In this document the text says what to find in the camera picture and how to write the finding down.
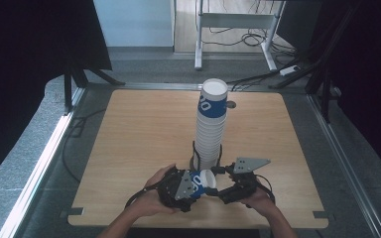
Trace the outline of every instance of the metal frame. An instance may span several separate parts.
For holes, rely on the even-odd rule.
[[[333,154],[338,161],[339,166],[341,167],[342,173],[344,174],[345,179],[351,188],[354,198],[356,199],[358,206],[360,207],[360,210],[363,213],[364,218],[373,233],[373,236],[381,237],[381,219],[372,201],[370,200],[363,183],[357,177],[357,174],[355,173],[349,158],[345,155],[344,150],[342,149],[335,133],[333,132],[331,125],[327,123],[322,117],[318,101],[310,94],[308,94],[307,97],[308,102],[310,103],[312,110],[317,117],[317,121],[319,122],[323,133],[329,142]]]
[[[21,222],[24,219],[24,216],[27,213],[27,210],[31,204],[31,201],[33,200],[37,192],[40,182],[42,181],[49,167],[49,164],[54,158],[55,152],[63,138],[64,132],[66,131],[67,126],[69,125],[72,119],[75,106],[78,104],[84,91],[85,91],[84,88],[78,88],[73,94],[73,97],[72,97],[73,110],[68,112],[63,117],[61,117],[60,121],[58,122],[58,125],[51,136],[51,139],[46,144],[45,149],[40,155],[40,158],[38,162],[36,163],[36,166],[34,167],[29,179],[27,180],[26,185],[21,191],[20,196],[15,202],[15,205],[13,206],[11,212],[9,213],[3,227],[1,228],[0,238],[15,236],[19,226],[21,225]]]
[[[199,0],[199,11],[196,16],[197,36],[194,50],[194,68],[202,69],[202,28],[240,28],[240,29],[269,29],[267,40],[261,44],[268,67],[271,71],[277,70],[270,48],[272,39],[278,27],[285,1],[281,1],[279,9],[274,15],[256,14],[227,14],[227,13],[203,13],[203,0]]]

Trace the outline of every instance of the hand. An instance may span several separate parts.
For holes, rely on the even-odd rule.
[[[277,206],[270,199],[267,192],[259,187],[256,188],[255,193],[247,198],[241,199],[240,202],[251,206],[263,216],[268,216],[277,209]]]
[[[145,187],[160,181],[165,173],[174,166],[175,164],[171,164],[165,168],[159,169],[151,178],[147,180]],[[128,208],[134,210],[135,215],[138,217],[152,216],[157,213],[173,214],[178,211],[177,209],[165,206],[160,201],[159,194],[156,190],[149,190],[143,193]]]

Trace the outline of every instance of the gray floor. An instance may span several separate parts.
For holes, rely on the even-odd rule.
[[[202,83],[211,77],[229,81],[267,71],[262,55],[208,55],[204,58],[203,71],[195,71],[192,55],[174,55],[170,50],[110,49],[110,54],[114,70],[107,72],[126,82],[180,85],[178,83]],[[57,151],[17,237],[95,237],[102,229],[72,227],[66,222],[78,183],[66,171],[63,157],[73,175],[80,178],[104,116],[104,112],[93,113],[107,106],[110,92],[116,89],[90,72],[87,76],[91,84],[75,112],[76,120],[73,120],[73,124],[87,115],[91,116],[87,117],[86,123],[81,124],[80,128],[74,129],[67,141],[63,140],[64,150],[63,146],[60,146]],[[280,80],[283,78],[274,77],[247,90],[269,90],[268,84]],[[316,115],[304,95],[303,87],[306,81],[306,78],[299,80],[280,92],[285,99],[325,208],[326,214],[322,215],[329,218],[329,226],[323,230],[299,229],[298,233],[301,237],[373,237]],[[0,229],[63,115],[63,91],[61,77],[48,84],[41,107],[0,168]],[[381,161],[343,115],[336,101],[331,102],[329,113],[330,125],[381,218]],[[145,235],[145,231],[136,232],[140,237]],[[172,235],[166,230],[158,232],[158,237]],[[259,232],[262,237],[269,236],[267,230]],[[207,231],[204,234],[214,236]],[[218,237],[241,236],[241,233],[236,235],[222,231],[215,231],[215,234]]]

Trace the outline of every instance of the wooden table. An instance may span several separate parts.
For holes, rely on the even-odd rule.
[[[199,91],[116,90],[110,99],[72,208],[71,225],[108,225],[128,198],[159,168],[176,163],[188,169]],[[323,211],[286,105],[280,94],[230,92],[222,141],[222,165],[237,157],[270,159],[255,174],[272,184],[277,205],[294,228],[325,228]],[[217,176],[219,189],[232,185]],[[224,205],[203,196],[191,212],[144,217],[135,227],[259,229],[268,222],[241,203]]]

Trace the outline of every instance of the cable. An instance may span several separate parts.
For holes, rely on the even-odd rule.
[[[227,84],[230,84],[230,83],[235,83],[233,85],[233,87],[231,88],[231,91],[233,91],[236,86],[242,82],[246,82],[246,81],[251,81],[251,80],[254,80],[254,79],[262,79],[262,78],[267,78],[267,77],[270,77],[270,76],[273,76],[275,74],[278,74],[280,72],[280,70],[282,70],[283,68],[286,68],[286,67],[289,67],[293,64],[295,64],[296,62],[299,62],[301,60],[305,60],[307,59],[312,53],[315,52],[315,50],[320,47],[320,45],[322,44],[322,42],[327,39],[327,36],[331,33],[331,29],[333,29],[335,27],[335,25],[337,24],[338,22],[338,19],[339,19],[339,15],[338,17],[335,17],[333,19],[333,21],[329,24],[328,28],[325,30],[325,32],[317,39],[317,41],[315,43],[313,43],[309,48],[307,48],[306,50],[304,50],[303,52],[300,52],[300,53],[294,53],[294,59],[290,60],[289,62],[287,62],[286,64],[284,64],[281,68],[277,69],[276,71],[272,71],[272,72],[269,72],[269,73],[265,73],[265,74],[261,74],[261,75],[257,75],[257,76],[251,76],[251,77],[247,77],[247,78],[243,78],[243,79],[238,79],[238,80],[233,80],[233,81],[228,81]]]
[[[267,79],[267,78],[261,78],[261,79],[258,79],[258,80],[256,80],[256,81],[253,81],[253,82],[251,82],[251,83],[249,83],[249,84],[243,84],[243,85],[241,85],[239,88],[241,88],[240,89],[240,91],[244,91],[244,90],[246,90],[247,88],[249,88],[249,87],[251,87],[251,86],[253,86],[253,85],[255,85],[255,84],[257,84],[257,83],[260,83],[261,81],[263,81],[263,80],[265,80],[265,79]]]
[[[66,159],[65,159],[65,155],[64,155],[64,149],[65,149],[65,146],[67,144],[67,141],[71,138],[71,135],[72,135],[72,132],[74,131],[75,128],[79,127],[79,124],[82,123],[81,127],[83,128],[85,126],[85,123],[86,123],[86,120],[89,119],[90,117],[98,114],[98,113],[101,113],[101,112],[104,112],[106,109],[102,109],[102,110],[98,110],[98,111],[95,111],[85,117],[82,117],[73,127],[72,129],[69,131],[69,133],[67,133],[66,135],[66,139],[64,140],[63,142],[63,146],[62,146],[62,161],[63,161],[63,166],[64,168],[66,169],[67,173],[74,179],[76,180],[78,183],[80,183],[80,179],[73,174],[73,172],[70,170],[69,166],[67,165],[66,163]]]
[[[264,180],[268,183],[268,186],[270,187],[270,190],[271,190],[271,192],[272,192],[272,186],[271,186],[271,183],[270,183],[265,177],[263,177],[263,176],[260,176],[260,175],[256,175],[256,176],[259,177],[259,178],[264,179]]]
[[[149,185],[149,186],[146,186],[144,188],[142,188],[141,190],[139,190],[138,192],[136,192],[135,194],[133,194],[129,199],[128,201],[126,202],[125,204],[125,208],[130,206],[140,195],[144,194],[145,192],[149,191],[149,190],[154,190],[154,189],[157,189],[158,186],[162,183],[162,182],[165,182],[166,180],[169,180],[173,177],[174,175],[167,175],[167,176],[164,176],[161,180],[157,181],[156,183],[152,184],[152,185]]]
[[[272,0],[272,4],[271,4],[271,9],[270,9],[270,14],[271,14],[271,12],[272,12],[272,8],[274,7],[274,0]]]
[[[250,7],[248,13],[250,13],[250,10],[253,8],[253,6],[255,4],[257,4],[257,6],[256,6],[256,12],[255,12],[255,13],[257,13],[258,10],[259,10],[260,3],[261,3],[261,0],[255,0],[253,2],[252,6]],[[224,2],[224,0],[223,0],[222,7],[224,8],[225,12],[227,12],[227,9],[225,8],[225,2]],[[208,12],[210,12],[210,3],[209,3],[209,1],[208,1]],[[195,24],[196,31],[198,31],[197,22],[196,22],[196,14],[197,14],[197,0],[194,1],[194,24]],[[227,29],[215,32],[211,28],[209,28],[209,31],[211,33],[213,33],[213,34],[220,34],[220,33],[224,33],[224,32],[230,31],[232,29],[234,29],[234,28],[227,28]],[[240,43],[244,43],[246,46],[249,46],[249,47],[258,47],[258,46],[260,46],[261,43],[263,43],[266,40],[266,36],[261,36],[261,35],[258,35],[258,34],[253,34],[253,33],[250,32],[250,30],[251,29],[248,29],[248,33],[242,35],[241,40],[238,41],[238,42],[235,42],[235,43],[226,44],[226,43],[218,43],[218,42],[206,42],[204,40],[201,40],[201,41],[204,44],[207,44],[207,45],[219,45],[219,46],[226,46],[226,47],[235,46],[235,45],[240,44]],[[248,39],[255,40],[255,44],[248,43],[247,42]]]
[[[322,234],[320,233],[319,230],[315,230],[315,232],[317,233],[317,235],[320,237],[320,238],[323,238]]]
[[[286,63],[285,63],[285,62],[282,62],[280,59],[278,59],[278,58],[280,58],[280,57],[290,57],[290,56],[287,55],[287,54],[275,55],[275,56],[274,56],[274,61],[275,61],[275,62],[279,63],[280,65],[284,65],[284,64],[286,64]]]

